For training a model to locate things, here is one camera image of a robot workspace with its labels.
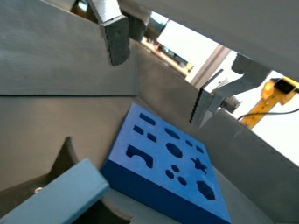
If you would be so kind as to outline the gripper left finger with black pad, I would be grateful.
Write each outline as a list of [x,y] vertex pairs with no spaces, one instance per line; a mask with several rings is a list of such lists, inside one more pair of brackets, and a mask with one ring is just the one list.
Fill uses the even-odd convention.
[[88,4],[105,40],[108,61],[116,67],[129,57],[128,19],[121,14],[117,0],[88,0]]

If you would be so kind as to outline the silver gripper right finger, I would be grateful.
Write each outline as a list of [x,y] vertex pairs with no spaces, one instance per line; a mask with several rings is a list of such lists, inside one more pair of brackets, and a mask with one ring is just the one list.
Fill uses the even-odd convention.
[[209,80],[200,87],[189,118],[189,123],[196,128],[211,119],[227,98],[256,88],[271,73],[269,68],[241,54],[236,56],[231,70],[241,75],[239,79],[217,87],[211,93],[204,90],[211,83]]

